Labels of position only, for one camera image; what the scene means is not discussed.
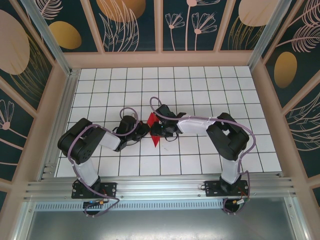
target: white grid floor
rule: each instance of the white grid floor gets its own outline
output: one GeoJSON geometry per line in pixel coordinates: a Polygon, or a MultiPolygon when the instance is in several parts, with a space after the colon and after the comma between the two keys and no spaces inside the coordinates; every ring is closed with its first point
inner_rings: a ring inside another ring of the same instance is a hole
{"type": "MultiPolygon", "coordinates": [[[[247,66],[144,67],[82,69],[67,129],[81,118],[119,126],[119,112],[133,107],[142,121],[151,113],[149,99],[159,97],[174,113],[210,117],[222,112],[253,130],[256,147],[242,160],[242,171],[281,172],[255,85],[247,66]]],[[[218,174],[221,159],[208,136],[181,134],[173,142],[148,135],[121,152],[98,147],[92,155],[101,177],[218,174]]],[[[60,156],[57,177],[75,176],[60,156]]]]}

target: gray metal floor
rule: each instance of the gray metal floor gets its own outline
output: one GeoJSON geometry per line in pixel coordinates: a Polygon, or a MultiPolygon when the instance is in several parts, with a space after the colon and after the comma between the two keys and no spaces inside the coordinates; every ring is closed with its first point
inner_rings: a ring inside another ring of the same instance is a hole
{"type": "Polygon", "coordinates": [[[35,212],[28,240],[295,240],[282,198],[252,199],[239,215],[221,209],[35,212]]]}

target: flower illustration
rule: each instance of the flower illustration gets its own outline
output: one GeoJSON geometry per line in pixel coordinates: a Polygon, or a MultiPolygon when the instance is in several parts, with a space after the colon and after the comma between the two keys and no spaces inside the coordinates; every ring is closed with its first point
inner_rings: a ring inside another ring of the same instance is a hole
{"type": "Polygon", "coordinates": [[[220,0],[186,0],[186,4],[188,4],[188,13],[186,15],[186,28],[185,28],[185,50],[188,51],[188,26],[189,26],[189,16],[190,9],[195,6],[205,6],[218,4],[220,0]]]}
{"type": "Polygon", "coordinates": [[[189,7],[195,7],[197,5],[212,5],[212,4],[218,4],[220,0],[186,0],[186,3],[189,5],[189,7]]]}
{"type": "Polygon", "coordinates": [[[179,14],[174,13],[174,14],[172,14],[172,16],[170,13],[168,13],[165,15],[165,20],[170,28],[172,47],[173,47],[173,51],[175,51],[176,49],[175,49],[175,44],[174,44],[174,38],[172,35],[172,29],[184,27],[185,22],[183,21],[181,13],[179,13],[179,14]]]}
{"type": "MultiPolygon", "coordinates": [[[[8,101],[8,104],[6,105],[6,103],[3,99],[0,100],[0,130],[5,130],[5,131],[9,130],[9,131],[17,134],[18,136],[27,139],[26,136],[23,136],[22,134],[14,131],[10,128],[11,120],[14,115],[14,110],[15,110],[15,104],[13,102],[8,101]]],[[[19,150],[24,149],[23,147],[15,145],[12,142],[6,141],[2,138],[0,138],[0,142],[5,143],[5,144],[7,144],[11,147],[14,147],[16,149],[19,149],[19,150]]]]}
{"type": "Polygon", "coordinates": [[[192,14],[192,25],[195,33],[194,50],[197,50],[197,38],[199,34],[212,33],[217,30],[217,25],[214,25],[216,20],[214,18],[214,13],[202,14],[199,19],[199,13],[192,14]]]}
{"type": "Polygon", "coordinates": [[[8,101],[8,105],[3,99],[0,100],[0,129],[10,129],[10,122],[14,114],[15,105],[8,101]]]}

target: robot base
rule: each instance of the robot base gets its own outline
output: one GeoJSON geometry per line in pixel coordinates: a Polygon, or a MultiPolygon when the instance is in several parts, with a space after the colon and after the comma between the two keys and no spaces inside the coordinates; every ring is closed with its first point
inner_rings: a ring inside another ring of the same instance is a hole
{"type": "MultiPolygon", "coordinates": [[[[99,186],[91,186],[92,189],[97,191],[100,194],[116,197],[117,192],[117,183],[116,182],[99,182],[99,186]]],[[[72,199],[101,199],[101,196],[98,196],[88,190],[81,182],[76,180],[72,184],[72,199]]]]}
{"type": "Polygon", "coordinates": [[[241,197],[241,191],[239,188],[248,195],[249,189],[248,189],[248,182],[246,180],[239,180],[237,182],[236,187],[229,193],[226,193],[221,188],[221,181],[205,181],[204,182],[204,188],[202,190],[205,191],[206,197],[225,197],[225,196],[232,196],[232,197],[241,197]]]}

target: red object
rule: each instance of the red object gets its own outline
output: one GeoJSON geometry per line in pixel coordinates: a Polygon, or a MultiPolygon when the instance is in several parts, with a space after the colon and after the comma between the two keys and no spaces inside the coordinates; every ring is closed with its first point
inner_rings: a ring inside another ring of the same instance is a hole
{"type": "MultiPolygon", "coordinates": [[[[157,116],[152,112],[150,113],[149,119],[146,122],[146,124],[149,125],[149,127],[151,128],[151,126],[155,123],[155,122],[159,122],[159,119],[157,118],[157,116]]],[[[152,141],[154,143],[154,147],[156,147],[160,141],[160,137],[159,136],[151,136],[152,141]]]]}

